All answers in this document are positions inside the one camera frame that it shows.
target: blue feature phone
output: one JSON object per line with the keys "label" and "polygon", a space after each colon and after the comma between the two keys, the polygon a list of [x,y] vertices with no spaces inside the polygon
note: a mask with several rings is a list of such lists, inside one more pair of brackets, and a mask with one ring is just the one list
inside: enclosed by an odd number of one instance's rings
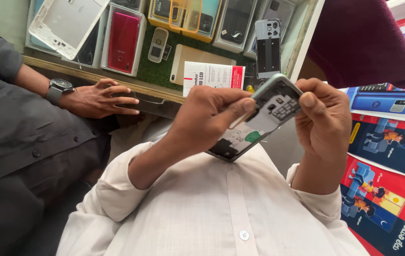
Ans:
{"label": "blue feature phone", "polygon": [[405,114],[405,96],[356,95],[352,109]]}
{"label": "blue feature phone", "polygon": [[220,0],[204,0],[201,7],[199,20],[199,32],[211,35],[215,26],[215,18],[218,14]]}
{"label": "blue feature phone", "polygon": [[357,89],[358,95],[381,95],[381,96],[405,96],[405,89],[395,87],[390,83],[360,86]]}

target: watch strap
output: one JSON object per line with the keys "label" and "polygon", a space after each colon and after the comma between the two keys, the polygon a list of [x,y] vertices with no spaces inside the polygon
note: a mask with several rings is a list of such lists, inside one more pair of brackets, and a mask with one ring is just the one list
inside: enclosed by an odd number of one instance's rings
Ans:
{"label": "watch strap", "polygon": [[62,90],[57,89],[53,86],[49,87],[48,94],[46,95],[46,100],[51,102],[52,105],[58,106],[59,105],[59,98],[62,95]]}

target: jio logo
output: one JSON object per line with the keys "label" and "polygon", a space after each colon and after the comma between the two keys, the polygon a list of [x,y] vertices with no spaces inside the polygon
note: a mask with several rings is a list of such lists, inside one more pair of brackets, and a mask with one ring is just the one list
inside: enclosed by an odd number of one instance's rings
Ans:
{"label": "jio logo", "polygon": [[381,105],[381,102],[380,102],[380,101],[375,101],[375,102],[373,102],[372,107],[373,107],[373,108],[377,108],[377,107],[379,107],[380,105]]}

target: shirt cuff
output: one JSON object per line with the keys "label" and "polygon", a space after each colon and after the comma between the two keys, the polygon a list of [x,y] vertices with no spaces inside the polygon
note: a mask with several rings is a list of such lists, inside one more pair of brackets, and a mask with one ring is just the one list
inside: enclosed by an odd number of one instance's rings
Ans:
{"label": "shirt cuff", "polygon": [[122,153],[109,163],[98,180],[95,189],[97,198],[103,210],[114,221],[126,218],[151,189],[135,188],[128,177],[128,166],[133,158],[152,146],[152,142],[142,143]]}
{"label": "shirt cuff", "polygon": [[[288,170],[286,182],[289,186],[291,186],[296,177],[298,167],[299,164],[293,164]],[[338,186],[335,192],[327,195],[316,195],[296,189],[292,190],[300,202],[323,224],[328,224],[341,218],[342,194],[340,186]]]}

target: wooden shelf edge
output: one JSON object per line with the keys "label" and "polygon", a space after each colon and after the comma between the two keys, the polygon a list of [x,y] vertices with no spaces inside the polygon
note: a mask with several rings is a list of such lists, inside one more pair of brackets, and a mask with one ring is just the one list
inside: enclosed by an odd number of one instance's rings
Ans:
{"label": "wooden shelf edge", "polygon": [[[23,63],[26,65],[45,68],[48,70],[56,71],[59,73],[86,79],[86,80],[93,81],[93,82],[98,82],[100,79],[108,78],[105,76],[93,74],[90,72],[78,70],[78,69],[71,68],[71,67],[66,67],[63,65],[49,62],[49,61],[43,61],[43,60],[29,57],[29,56],[24,56]],[[114,79],[114,80],[119,85],[126,86],[126,87],[130,88],[132,91],[136,91],[139,93],[143,93],[143,94],[154,96],[154,97],[159,97],[159,98],[162,98],[165,100],[178,102],[178,103],[183,103],[185,101],[185,97],[183,97],[183,96],[175,95],[175,94],[172,94],[172,93],[169,93],[166,91],[160,91],[160,90],[144,87],[141,85],[136,85],[133,83],[123,82],[123,81],[116,80],[116,79]]]}

